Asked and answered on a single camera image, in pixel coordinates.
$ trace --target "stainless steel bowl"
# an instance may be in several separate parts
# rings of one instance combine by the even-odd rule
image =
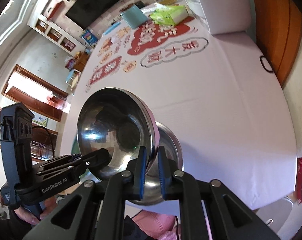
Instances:
[[[176,161],[178,168],[183,170],[182,149],[174,133],[165,125],[156,122],[160,132],[159,146],[164,146],[169,159]],[[161,195],[158,159],[156,158],[149,171],[147,171],[144,183],[144,195],[141,201],[131,201],[134,204],[149,206],[164,201]]]
[[[83,105],[77,138],[82,155],[100,148],[106,148],[112,155],[111,162],[102,170],[90,168],[94,176],[105,180],[124,171],[128,162],[138,157],[140,146],[147,148],[148,170],[156,158],[159,132],[141,99],[126,90],[104,88]]]

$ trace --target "light blue container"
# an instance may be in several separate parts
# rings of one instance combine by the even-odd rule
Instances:
[[[130,4],[122,9],[120,15],[132,29],[138,28],[148,20],[135,4]]]

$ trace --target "black tv screen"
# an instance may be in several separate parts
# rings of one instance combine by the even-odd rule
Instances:
[[[77,0],[66,16],[82,29],[89,27],[101,14],[120,0]]]

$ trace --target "finger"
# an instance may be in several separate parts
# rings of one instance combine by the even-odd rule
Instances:
[[[18,209],[15,210],[16,215],[23,221],[31,224],[31,225],[36,225],[40,221],[37,219],[37,217],[24,209],[22,206],[20,206]]]
[[[56,204],[56,198],[55,197],[51,197],[51,198],[47,198],[44,201],[45,207],[48,208],[50,206],[53,206],[54,204]]]
[[[57,203],[54,203],[53,205],[49,206],[40,214],[40,219],[43,220],[47,215],[51,213],[53,209],[55,209],[58,206]]]

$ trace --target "screw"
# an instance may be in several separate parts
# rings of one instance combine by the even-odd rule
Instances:
[[[180,170],[176,170],[174,172],[174,176],[176,177],[182,177],[184,175],[184,172],[183,171],[180,171]]]
[[[272,223],[273,223],[273,219],[270,218],[269,220],[267,220],[266,225],[269,227]]]
[[[83,183],[83,186],[85,186],[85,187],[92,187],[93,185],[94,185],[94,181],[92,181],[92,180],[86,180]]]
[[[211,185],[213,187],[220,187],[221,186],[221,181],[215,179],[215,180],[211,181]]]
[[[128,178],[128,177],[131,176],[131,171],[123,171],[123,172],[121,173],[121,176],[122,176],[122,177],[125,177],[125,178]]]

